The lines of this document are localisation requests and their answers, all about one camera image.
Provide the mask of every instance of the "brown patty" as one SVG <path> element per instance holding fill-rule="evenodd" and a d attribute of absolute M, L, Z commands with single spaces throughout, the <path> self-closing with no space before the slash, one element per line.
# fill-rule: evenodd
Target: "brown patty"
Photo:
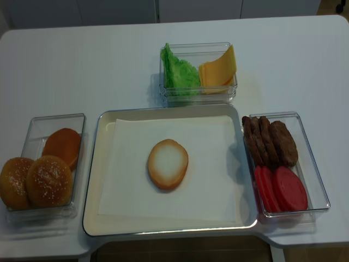
<path fill-rule="evenodd" d="M 269 132 L 281 163 L 285 166 L 294 166 L 298 160 L 298 152 L 296 143 L 286 125 L 275 121 L 270 124 Z"/>
<path fill-rule="evenodd" d="M 253 139 L 251 132 L 251 119 L 247 116 L 242 118 L 243 126 L 244 126 L 244 137 L 247 147 L 252 155 L 252 158 L 256 165 L 264 166 L 264 162 L 258 152 L 255 140 Z"/>
<path fill-rule="evenodd" d="M 258 152 L 263 159 L 263 162 L 265 163 L 265 165 L 270 166 L 268 152 L 266 150 L 266 147 L 264 145 L 264 142 L 261 136 L 260 124 L 258 122 L 257 117 L 251 118 L 251 132 L 252 132 L 253 139 L 255 140 Z"/>
<path fill-rule="evenodd" d="M 278 157 L 278 154 L 276 153 L 274 144 L 269 134 L 270 122 L 268 118 L 266 118 L 265 116 L 261 116 L 259 119 L 259 122 L 260 122 L 262 140 L 264 142 L 264 145 L 266 146 L 269 160 L 272 165 L 278 166 L 280 165 L 279 157 Z"/>

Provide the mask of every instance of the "red tomato slice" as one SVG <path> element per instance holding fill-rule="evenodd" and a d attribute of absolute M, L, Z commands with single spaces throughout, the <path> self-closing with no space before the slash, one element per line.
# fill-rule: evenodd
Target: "red tomato slice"
<path fill-rule="evenodd" d="M 270 213 L 281 212 L 278 201 L 274 195 L 272 185 L 272 172 L 266 167 L 257 166 L 255 170 L 258 191 L 261 195 L 264 207 Z"/>
<path fill-rule="evenodd" d="M 298 176 L 285 166 L 276 169 L 273 186 L 284 211 L 306 210 L 308 199 L 305 188 Z"/>

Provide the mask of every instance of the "white cabinet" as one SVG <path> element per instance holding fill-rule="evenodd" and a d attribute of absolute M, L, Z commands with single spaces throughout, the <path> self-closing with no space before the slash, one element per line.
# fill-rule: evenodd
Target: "white cabinet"
<path fill-rule="evenodd" d="M 84 25 L 155 23 L 154 0 L 77 0 Z"/>
<path fill-rule="evenodd" d="M 320 2 L 321 0 L 243 0 L 240 18 L 316 15 Z"/>
<path fill-rule="evenodd" d="M 159 0 L 161 23 L 240 18 L 243 0 Z"/>
<path fill-rule="evenodd" d="M 11 0 L 15 28 L 82 26 L 75 0 Z"/>

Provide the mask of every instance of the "lettuce leaf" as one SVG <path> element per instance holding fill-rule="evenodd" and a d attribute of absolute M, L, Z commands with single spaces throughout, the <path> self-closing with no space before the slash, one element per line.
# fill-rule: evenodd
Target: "lettuce leaf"
<path fill-rule="evenodd" d="M 191 96 L 198 94 L 191 87 L 200 86 L 198 71 L 186 60 L 179 60 L 173 55 L 170 46 L 166 43 L 161 51 L 161 59 L 165 68 L 165 88 L 175 88 L 172 96 Z"/>

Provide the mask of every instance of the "tray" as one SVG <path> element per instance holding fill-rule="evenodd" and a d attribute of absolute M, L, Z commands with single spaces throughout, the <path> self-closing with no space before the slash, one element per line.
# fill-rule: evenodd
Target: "tray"
<path fill-rule="evenodd" d="M 269 213 L 264 208 L 262 199 L 259 196 L 257 186 L 255 185 L 254 170 L 255 164 L 248 152 L 249 162 L 252 163 L 253 175 L 252 179 L 260 200 L 261 212 L 260 221 L 264 223 L 278 224 L 294 224 L 294 223 L 310 223 L 314 222 L 321 214 L 330 209 L 330 202 L 327 197 L 325 187 L 322 183 L 320 173 L 318 171 L 311 147 L 306 137 L 305 130 L 296 112 L 281 112 L 272 114 L 250 115 L 250 117 L 266 116 L 270 123 L 274 121 L 283 122 L 288 131 L 290 131 L 298 151 L 298 161 L 291 170 L 300 178 L 308 196 L 308 209 L 303 211 L 287 211 Z"/>
<path fill-rule="evenodd" d="M 45 143 L 49 136 L 62 128 L 70 128 L 77 131 L 83 137 L 85 127 L 84 114 L 35 117 L 29 124 L 29 129 L 23 146 L 21 157 L 38 159 L 41 157 Z M 83 151 L 83 138 L 80 142 L 79 159 L 73 176 L 73 191 L 69 202 L 64 206 L 38 208 L 29 210 L 12 210 L 7 208 L 7 220 L 9 222 L 31 221 L 39 219 L 51 219 L 55 217 L 73 217 L 76 215 L 75 199 L 77 195 L 77 178 L 79 175 L 81 156 Z"/>
<path fill-rule="evenodd" d="M 174 56 L 190 62 L 196 69 L 206 62 L 215 61 L 221 57 L 229 48 L 230 43 L 209 43 L 209 44 L 186 44 L 170 45 Z M 204 87 L 166 88 L 165 70 L 163 61 L 160 58 L 160 97 L 163 105 L 168 107 L 203 105 L 203 104 L 230 104 L 236 96 L 238 87 L 236 75 L 233 77 L 233 85 L 212 86 L 209 89 Z"/>
<path fill-rule="evenodd" d="M 171 193 L 152 185 L 146 167 L 155 142 L 166 138 L 178 141 L 189 154 L 186 176 Z M 88 235 L 246 229 L 256 220 L 233 106 L 108 111 L 100 116 L 83 215 Z"/>

